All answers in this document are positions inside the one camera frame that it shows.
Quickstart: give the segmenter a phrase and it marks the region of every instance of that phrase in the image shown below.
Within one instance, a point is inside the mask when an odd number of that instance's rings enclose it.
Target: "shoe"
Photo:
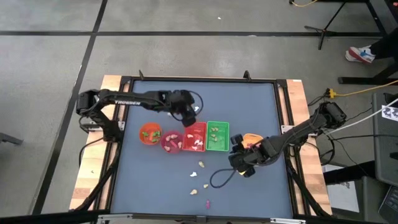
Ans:
[[[370,46],[361,47],[361,48],[350,47],[348,50],[348,53],[352,57],[354,57],[362,62],[372,63],[375,58],[375,55],[372,54],[371,49],[369,47]]]
[[[348,53],[348,50],[346,50],[346,59],[347,59],[347,61],[349,61],[349,62],[359,62],[359,63],[362,63],[360,60],[358,60],[358,59],[354,58],[353,56],[351,56],[351,55]]]

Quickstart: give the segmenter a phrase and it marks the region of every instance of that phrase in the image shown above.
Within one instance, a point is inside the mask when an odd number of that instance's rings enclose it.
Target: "orange object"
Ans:
[[[154,133],[160,131],[160,135],[154,136]],[[160,142],[160,137],[162,136],[162,128],[158,123],[146,123],[139,130],[139,139],[142,143],[147,145],[155,145]]]
[[[245,149],[248,149],[251,145],[261,141],[262,139],[263,137],[258,134],[247,133],[243,136],[242,144]]]

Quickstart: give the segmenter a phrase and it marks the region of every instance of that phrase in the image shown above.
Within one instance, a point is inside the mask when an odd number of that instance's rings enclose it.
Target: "gray floor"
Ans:
[[[396,26],[384,1],[372,3],[387,30]],[[101,1],[6,0],[0,8],[0,30],[92,30]],[[306,8],[281,0],[144,1],[113,0],[100,30],[232,30],[305,31],[323,27],[339,4]],[[363,4],[347,4],[330,29],[374,32],[377,27]],[[325,88],[338,93],[367,86],[339,85],[339,76],[370,77],[390,62],[350,63],[349,46],[374,42],[366,38],[332,38],[317,50],[316,38],[303,37],[97,37],[81,90],[99,88],[104,74],[302,79],[308,100]],[[44,162],[79,71],[88,37],[0,37],[0,132],[23,138],[19,147],[0,144],[0,216],[27,213]],[[394,92],[396,87],[386,91]],[[351,117],[368,109],[371,93],[335,100]],[[66,211],[78,172],[78,150],[86,134],[73,115],[44,212]],[[371,133],[371,121],[335,136]],[[344,140],[356,162],[373,158],[372,139]],[[321,151],[330,146],[319,138]],[[335,161],[351,165],[340,146]]]

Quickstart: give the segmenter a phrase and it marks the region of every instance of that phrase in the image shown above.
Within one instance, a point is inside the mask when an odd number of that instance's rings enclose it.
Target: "person's leg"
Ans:
[[[398,55],[398,28],[370,46],[361,48],[350,47],[348,53],[357,60],[365,63],[372,63],[374,59]]]

